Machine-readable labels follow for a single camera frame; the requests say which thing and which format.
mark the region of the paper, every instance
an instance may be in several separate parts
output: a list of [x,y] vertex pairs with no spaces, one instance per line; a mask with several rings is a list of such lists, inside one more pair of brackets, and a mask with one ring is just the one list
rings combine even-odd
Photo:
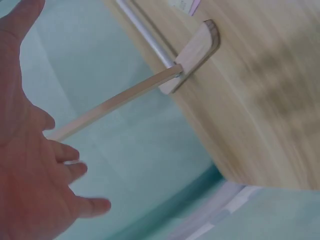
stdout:
[[186,14],[189,14],[194,0],[169,0],[171,6],[175,6]]
[[201,0],[169,0],[169,4],[193,16]]

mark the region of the wooden bracket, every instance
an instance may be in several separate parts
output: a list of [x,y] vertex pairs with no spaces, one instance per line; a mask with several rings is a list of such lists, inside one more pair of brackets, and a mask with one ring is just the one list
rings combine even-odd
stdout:
[[165,94],[174,92],[218,48],[219,43],[219,32],[214,22],[212,20],[203,22],[199,30],[176,58],[175,66],[108,99],[66,126],[58,129],[48,139],[63,141],[106,114],[156,87],[160,87],[161,91]]

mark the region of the hand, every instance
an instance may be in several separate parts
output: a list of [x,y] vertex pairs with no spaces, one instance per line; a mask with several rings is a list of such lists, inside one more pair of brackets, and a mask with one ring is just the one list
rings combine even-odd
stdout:
[[77,218],[106,213],[102,198],[75,196],[69,184],[84,175],[74,148],[47,140],[54,119],[22,89],[20,45],[45,0],[22,0],[0,18],[0,239],[49,240]]

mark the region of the finger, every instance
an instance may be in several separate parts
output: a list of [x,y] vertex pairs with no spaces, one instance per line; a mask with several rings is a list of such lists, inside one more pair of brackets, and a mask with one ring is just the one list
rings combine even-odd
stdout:
[[7,16],[0,19],[0,31],[22,42],[44,6],[45,0],[21,0]]
[[59,167],[61,168],[62,174],[68,185],[81,178],[88,171],[87,165],[82,162],[70,165],[60,164]]
[[37,106],[33,106],[32,111],[33,117],[35,118],[34,120],[36,121],[36,124],[42,131],[51,130],[55,128],[56,122],[54,118],[50,116],[49,113]]
[[49,140],[49,142],[54,151],[55,159],[58,163],[79,160],[80,153],[73,147],[53,140]]
[[93,218],[106,214],[111,209],[111,202],[104,198],[77,197],[79,217]]

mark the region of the wooden furniture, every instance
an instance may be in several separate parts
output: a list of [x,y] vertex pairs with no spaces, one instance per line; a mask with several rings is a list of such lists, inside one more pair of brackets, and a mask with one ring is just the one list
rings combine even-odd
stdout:
[[[146,62],[163,64],[115,0],[105,4]],[[130,5],[175,59],[202,21],[220,49],[172,98],[230,181],[320,190],[320,2],[202,0],[193,17],[167,0]]]

